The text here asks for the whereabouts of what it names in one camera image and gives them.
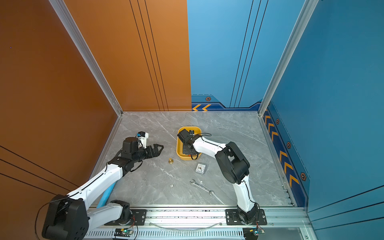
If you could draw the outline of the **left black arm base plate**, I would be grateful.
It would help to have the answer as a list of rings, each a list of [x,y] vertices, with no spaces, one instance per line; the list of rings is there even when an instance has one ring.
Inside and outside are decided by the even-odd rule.
[[[144,226],[147,216],[146,209],[133,209],[128,220],[115,220],[105,224],[105,226]]]

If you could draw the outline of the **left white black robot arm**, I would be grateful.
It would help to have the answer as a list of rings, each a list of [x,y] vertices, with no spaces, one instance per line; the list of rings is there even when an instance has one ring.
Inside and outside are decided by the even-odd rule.
[[[109,222],[131,224],[130,204],[114,200],[91,210],[92,203],[127,173],[137,170],[135,164],[160,156],[163,145],[147,145],[147,134],[139,132],[123,141],[122,148],[106,166],[82,186],[66,195],[56,195],[47,203],[48,211],[41,237],[47,240],[82,240],[86,234]]]

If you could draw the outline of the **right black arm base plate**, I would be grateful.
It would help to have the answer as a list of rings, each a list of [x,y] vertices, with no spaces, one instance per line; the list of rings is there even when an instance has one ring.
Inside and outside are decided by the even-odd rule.
[[[266,226],[268,224],[267,217],[263,209],[257,210],[254,220],[248,224],[246,224],[244,221],[241,220],[238,209],[226,209],[225,214],[226,214],[226,223],[228,226],[235,226],[235,225]]]

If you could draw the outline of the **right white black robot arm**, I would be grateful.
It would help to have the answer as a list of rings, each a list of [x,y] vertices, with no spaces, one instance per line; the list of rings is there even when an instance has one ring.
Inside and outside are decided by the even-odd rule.
[[[208,140],[203,134],[192,134],[187,129],[182,129],[178,138],[194,155],[205,154],[216,159],[224,178],[234,187],[240,220],[246,225],[255,222],[259,205],[249,186],[250,163],[236,143],[217,143]]]

